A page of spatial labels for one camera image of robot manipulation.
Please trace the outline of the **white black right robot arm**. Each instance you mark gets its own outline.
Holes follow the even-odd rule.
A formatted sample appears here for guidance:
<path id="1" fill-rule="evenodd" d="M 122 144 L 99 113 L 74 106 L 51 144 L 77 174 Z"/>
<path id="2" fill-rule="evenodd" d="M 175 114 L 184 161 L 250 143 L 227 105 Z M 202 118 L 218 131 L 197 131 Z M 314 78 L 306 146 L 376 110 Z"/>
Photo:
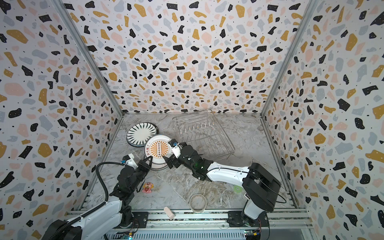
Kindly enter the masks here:
<path id="1" fill-rule="evenodd" d="M 192 171 L 192 176 L 200 181 L 224 182 L 242 187 L 248 200 L 240 214 L 240 222 L 229 220 L 233 226 L 248 224 L 255 226 L 260 214 L 273 212 L 281 188 L 280 181 L 258 163 L 250 167 L 231 167 L 202 158 L 187 143 L 168 142 L 172 155 L 164 157 L 171 169 L 181 165 Z"/>

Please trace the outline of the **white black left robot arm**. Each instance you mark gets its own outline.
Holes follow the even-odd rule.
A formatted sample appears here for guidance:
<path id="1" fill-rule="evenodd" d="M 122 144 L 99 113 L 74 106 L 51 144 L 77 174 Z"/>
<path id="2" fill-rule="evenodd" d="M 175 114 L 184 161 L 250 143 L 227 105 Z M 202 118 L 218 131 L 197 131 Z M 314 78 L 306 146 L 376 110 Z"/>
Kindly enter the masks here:
<path id="1" fill-rule="evenodd" d="M 115 227 L 128 227 L 133 221 L 130 203 L 135 192 L 144 182 L 152 168 L 153 157 L 140 160 L 137 167 L 130 166 L 128 161 L 122 163 L 103 162 L 96 166 L 96 175 L 105 193 L 105 200 L 67 221 L 56 220 L 48 227 L 43 240 L 96 240 Z M 118 175 L 118 183 L 111 193 L 108 192 L 99 168 L 103 165 L 122 166 Z"/>

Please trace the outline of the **white striped plate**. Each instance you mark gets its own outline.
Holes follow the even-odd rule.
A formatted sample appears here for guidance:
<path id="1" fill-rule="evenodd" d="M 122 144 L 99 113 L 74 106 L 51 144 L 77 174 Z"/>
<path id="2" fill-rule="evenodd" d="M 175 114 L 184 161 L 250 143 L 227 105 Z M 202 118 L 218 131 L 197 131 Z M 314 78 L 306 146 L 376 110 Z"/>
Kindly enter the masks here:
<path id="1" fill-rule="evenodd" d="M 148 122 L 138 123 L 128 130 L 126 139 L 133 147 L 144 147 L 146 142 L 158 133 L 159 129 L 156 125 Z"/>

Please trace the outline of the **orange sunburst plate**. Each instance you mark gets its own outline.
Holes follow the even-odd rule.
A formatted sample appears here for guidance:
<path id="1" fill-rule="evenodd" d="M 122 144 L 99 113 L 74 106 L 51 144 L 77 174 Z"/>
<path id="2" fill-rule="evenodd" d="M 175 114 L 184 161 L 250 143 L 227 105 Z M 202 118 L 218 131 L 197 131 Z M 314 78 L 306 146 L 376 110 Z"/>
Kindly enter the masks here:
<path id="1" fill-rule="evenodd" d="M 153 163 L 158 165 L 165 162 L 164 157 L 169 158 L 173 153 L 169 141 L 171 138 L 165 135 L 155 135 L 145 144 L 145 156 L 153 157 Z"/>
<path id="2" fill-rule="evenodd" d="M 169 166 L 167 165 L 166 161 L 164 159 L 153 159 L 151 170 L 152 171 L 162 171 L 165 169 L 168 169 Z"/>

